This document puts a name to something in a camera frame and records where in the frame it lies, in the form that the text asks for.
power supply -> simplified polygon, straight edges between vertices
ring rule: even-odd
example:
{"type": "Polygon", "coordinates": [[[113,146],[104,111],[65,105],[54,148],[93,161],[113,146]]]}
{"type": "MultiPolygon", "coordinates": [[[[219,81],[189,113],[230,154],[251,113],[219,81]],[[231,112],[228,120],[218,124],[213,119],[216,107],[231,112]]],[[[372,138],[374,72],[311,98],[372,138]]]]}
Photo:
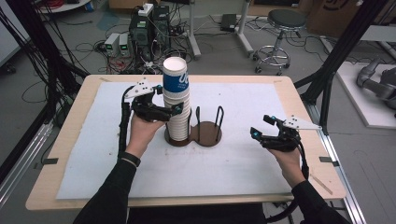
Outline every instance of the power supply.
{"type": "Polygon", "coordinates": [[[120,53],[120,34],[111,34],[105,42],[107,56],[114,58],[120,53]]]}
{"type": "Polygon", "coordinates": [[[163,49],[171,48],[169,6],[154,7],[152,19],[155,25],[157,44],[163,49]]]}
{"type": "Polygon", "coordinates": [[[132,52],[131,39],[128,34],[120,34],[120,53],[121,57],[131,57],[132,52]]]}

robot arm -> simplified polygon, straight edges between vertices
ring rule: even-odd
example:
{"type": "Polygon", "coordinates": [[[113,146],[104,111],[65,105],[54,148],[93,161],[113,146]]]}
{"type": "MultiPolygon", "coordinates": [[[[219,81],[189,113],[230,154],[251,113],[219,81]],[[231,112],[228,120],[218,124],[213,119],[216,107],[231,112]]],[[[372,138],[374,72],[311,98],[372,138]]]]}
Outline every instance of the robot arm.
{"type": "Polygon", "coordinates": [[[370,79],[375,73],[379,60],[379,58],[375,58],[369,65],[363,67],[358,74],[356,83],[359,87],[372,91],[382,100],[392,100],[396,96],[396,88],[392,85],[392,82],[396,82],[396,68],[385,70],[379,83],[370,79]]]}
{"type": "Polygon", "coordinates": [[[173,116],[183,112],[184,103],[172,105],[171,108],[160,107],[152,103],[155,91],[157,94],[162,94],[163,87],[160,85],[150,87],[149,82],[144,78],[137,82],[135,86],[128,88],[122,95],[119,151],[125,151],[126,148],[128,123],[132,110],[139,118],[147,121],[169,121],[173,116]],[[131,104],[125,102],[125,99],[128,98],[134,98],[131,104]]]}
{"type": "Polygon", "coordinates": [[[279,133],[277,134],[277,136],[263,135],[257,129],[251,127],[251,137],[259,141],[262,147],[271,148],[283,152],[293,151],[301,144],[301,137],[298,130],[321,129],[321,127],[319,127],[318,125],[297,118],[294,115],[291,116],[291,118],[285,120],[277,119],[275,116],[270,117],[268,115],[265,115],[263,120],[271,125],[276,125],[276,127],[279,129],[279,133]]]}

electronic device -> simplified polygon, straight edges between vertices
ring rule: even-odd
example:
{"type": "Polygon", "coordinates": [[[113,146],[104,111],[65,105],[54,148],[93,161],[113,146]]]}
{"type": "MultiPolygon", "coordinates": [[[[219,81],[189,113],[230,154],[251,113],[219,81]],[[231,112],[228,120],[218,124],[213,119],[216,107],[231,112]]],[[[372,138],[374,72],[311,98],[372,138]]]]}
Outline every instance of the electronic device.
{"type": "Polygon", "coordinates": [[[236,14],[224,14],[221,18],[221,31],[234,32],[236,25],[236,14]]]}
{"type": "Polygon", "coordinates": [[[184,5],[190,4],[190,0],[162,0],[162,2],[178,3],[178,4],[184,4],[184,5]]]}
{"type": "Polygon", "coordinates": [[[151,62],[152,49],[155,49],[154,29],[146,16],[133,15],[129,26],[129,33],[134,47],[134,55],[137,62],[151,62]]]}
{"type": "Polygon", "coordinates": [[[152,14],[152,19],[155,25],[157,45],[162,50],[170,49],[169,6],[156,6],[152,14]]]}
{"type": "Polygon", "coordinates": [[[105,42],[107,56],[114,58],[120,53],[120,34],[111,34],[105,42]]]}
{"type": "Polygon", "coordinates": [[[128,34],[120,34],[120,54],[121,57],[132,56],[132,43],[128,34]]]}
{"type": "Polygon", "coordinates": [[[300,0],[254,0],[255,5],[297,7],[300,0]]]}
{"type": "Polygon", "coordinates": [[[145,5],[143,5],[143,9],[140,9],[137,12],[137,15],[148,17],[153,8],[154,8],[154,5],[152,5],[150,3],[146,3],[145,5]]]}
{"type": "Polygon", "coordinates": [[[396,67],[382,72],[381,80],[375,82],[371,80],[375,69],[380,63],[380,58],[375,58],[358,73],[356,84],[364,89],[372,91],[376,97],[383,100],[385,104],[396,109],[396,67]]]}

rolling stool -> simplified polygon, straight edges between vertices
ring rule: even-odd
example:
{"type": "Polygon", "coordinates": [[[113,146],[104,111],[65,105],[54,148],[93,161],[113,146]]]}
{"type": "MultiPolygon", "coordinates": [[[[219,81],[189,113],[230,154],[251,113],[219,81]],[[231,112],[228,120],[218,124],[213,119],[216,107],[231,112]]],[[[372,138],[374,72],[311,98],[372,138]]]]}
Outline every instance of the rolling stool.
{"type": "Polygon", "coordinates": [[[290,56],[280,47],[285,32],[296,32],[300,37],[298,31],[305,26],[305,16],[288,9],[274,9],[268,13],[268,22],[276,29],[280,30],[280,34],[276,39],[274,46],[264,46],[256,50],[253,54],[253,61],[258,61],[255,72],[262,71],[261,64],[267,63],[279,67],[277,76],[282,75],[282,67],[289,68],[290,56]]]}

white paper cup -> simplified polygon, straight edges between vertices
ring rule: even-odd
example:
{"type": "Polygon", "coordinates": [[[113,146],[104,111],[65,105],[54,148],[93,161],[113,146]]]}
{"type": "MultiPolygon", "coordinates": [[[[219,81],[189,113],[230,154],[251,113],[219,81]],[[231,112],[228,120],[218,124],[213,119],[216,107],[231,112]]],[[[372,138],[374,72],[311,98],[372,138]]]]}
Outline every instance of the white paper cup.
{"type": "Polygon", "coordinates": [[[187,89],[185,91],[185,94],[178,98],[170,96],[168,93],[169,93],[168,91],[163,90],[163,98],[166,98],[168,101],[180,102],[190,98],[190,89],[187,89]]]}
{"type": "Polygon", "coordinates": [[[163,61],[163,93],[172,98],[181,98],[189,91],[189,74],[186,61],[170,57],[163,61]]]}
{"type": "Polygon", "coordinates": [[[186,90],[177,93],[163,89],[163,95],[166,95],[170,99],[176,99],[176,100],[186,97],[186,95],[188,95],[189,93],[190,93],[190,88],[187,88],[186,90]]]}
{"type": "Polygon", "coordinates": [[[165,105],[165,107],[167,107],[167,108],[170,108],[170,107],[172,107],[172,105],[178,105],[178,104],[180,104],[180,103],[184,103],[183,104],[183,109],[185,108],[185,107],[187,107],[188,105],[190,105],[190,99],[188,99],[188,100],[186,100],[186,101],[181,101],[181,102],[173,102],[173,103],[170,103],[170,102],[168,102],[167,100],[165,100],[165,99],[163,99],[163,104],[165,105]]]}
{"type": "Polygon", "coordinates": [[[190,117],[190,109],[186,108],[188,113],[182,113],[180,115],[173,116],[167,122],[167,128],[169,132],[169,136],[176,141],[183,141],[189,137],[190,125],[189,125],[189,117],[190,117]]]}

